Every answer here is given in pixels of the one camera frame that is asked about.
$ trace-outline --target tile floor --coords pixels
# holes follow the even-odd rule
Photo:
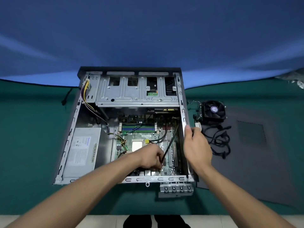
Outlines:
[[[128,215],[88,215],[77,228],[122,228]],[[283,216],[297,228],[304,228],[304,215]],[[0,215],[0,228],[18,218],[18,215]],[[230,216],[223,215],[182,215],[191,228],[237,228]],[[152,228],[157,223],[152,216]]]

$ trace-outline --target forearm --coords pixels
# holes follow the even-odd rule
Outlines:
[[[8,227],[75,227],[115,184],[139,165],[136,155],[123,155],[63,187]]]
[[[198,172],[238,227],[294,227],[213,167]]]

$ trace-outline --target cooling fan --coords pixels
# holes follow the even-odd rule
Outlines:
[[[204,125],[221,123],[226,119],[225,106],[219,101],[204,101],[195,120]]]

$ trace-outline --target person's left arm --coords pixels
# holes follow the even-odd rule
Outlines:
[[[156,144],[124,154],[63,187],[7,227],[76,227],[114,185],[136,168],[161,169],[163,154]]]

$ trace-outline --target black fan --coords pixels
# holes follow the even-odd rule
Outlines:
[[[202,103],[202,123],[221,123],[226,119],[225,106],[219,101],[205,101]]]

